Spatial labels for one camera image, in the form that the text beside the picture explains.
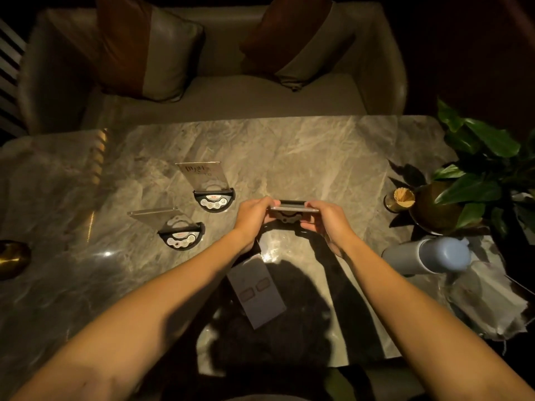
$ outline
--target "throw pillow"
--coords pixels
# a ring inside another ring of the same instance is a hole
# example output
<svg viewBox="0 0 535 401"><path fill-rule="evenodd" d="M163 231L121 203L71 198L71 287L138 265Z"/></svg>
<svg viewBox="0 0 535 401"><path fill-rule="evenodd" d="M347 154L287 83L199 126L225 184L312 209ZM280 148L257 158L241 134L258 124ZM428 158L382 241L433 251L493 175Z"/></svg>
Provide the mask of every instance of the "throw pillow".
<svg viewBox="0 0 535 401"><path fill-rule="evenodd" d="M203 27L143 0L96 1L103 41L101 84L134 98L180 99Z"/></svg>
<svg viewBox="0 0 535 401"><path fill-rule="evenodd" d="M331 0L273 0L240 50L283 85L300 90L353 33Z"/></svg>

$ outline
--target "beige sofa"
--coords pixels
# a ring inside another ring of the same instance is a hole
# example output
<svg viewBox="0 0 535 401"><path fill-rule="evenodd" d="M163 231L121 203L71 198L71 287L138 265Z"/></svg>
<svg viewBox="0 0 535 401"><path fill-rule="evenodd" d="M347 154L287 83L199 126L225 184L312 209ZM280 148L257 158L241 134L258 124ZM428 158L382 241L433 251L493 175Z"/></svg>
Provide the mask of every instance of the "beige sofa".
<svg viewBox="0 0 535 401"><path fill-rule="evenodd" d="M341 3L355 36L324 72L292 92L254 73L239 50L266 6L169 8L205 28L180 101L104 94L91 75L100 47L96 10L47 10L23 56L19 107L30 134L138 124L306 115L403 114L405 67L378 3Z"/></svg>

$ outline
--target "potted plant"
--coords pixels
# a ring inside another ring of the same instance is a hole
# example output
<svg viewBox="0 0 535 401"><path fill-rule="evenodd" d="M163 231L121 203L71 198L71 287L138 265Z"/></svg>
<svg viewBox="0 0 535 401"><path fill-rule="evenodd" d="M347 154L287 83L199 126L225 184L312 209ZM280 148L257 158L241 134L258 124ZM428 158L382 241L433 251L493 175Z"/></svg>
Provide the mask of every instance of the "potted plant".
<svg viewBox="0 0 535 401"><path fill-rule="evenodd" d="M447 127L444 141L459 160L433 175L433 180L450 182L434 204L462 206L457 229L483 220L505 236L503 214L514 209L535 232L535 130L520 145L506 130L462 118L441 100L438 108L438 118Z"/></svg>

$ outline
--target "gray marble tabletop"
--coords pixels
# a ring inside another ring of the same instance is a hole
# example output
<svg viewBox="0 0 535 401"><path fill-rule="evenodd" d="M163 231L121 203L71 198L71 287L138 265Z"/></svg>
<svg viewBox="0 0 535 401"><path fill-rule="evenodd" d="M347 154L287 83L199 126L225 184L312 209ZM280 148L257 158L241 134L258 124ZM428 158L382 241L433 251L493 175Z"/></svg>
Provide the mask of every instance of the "gray marble tabletop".
<svg viewBox="0 0 535 401"><path fill-rule="evenodd" d="M401 179L397 166L428 177L454 159L438 122L423 116L195 122L8 142L0 150L0 238L27 242L33 259L22 275L0 282L0 398L121 296L228 232L238 202L264 195L336 202L380 253L411 237L410 226L391 227L394 215L382 203L394 189L389 177ZM221 161L237 203L204 212L179 161ZM169 249L126 215L168 206L206 225L190 251ZM317 235L274 224L261 246L287 310L252 330L222 284L193 335L200 372L399 355L347 264Z"/></svg>

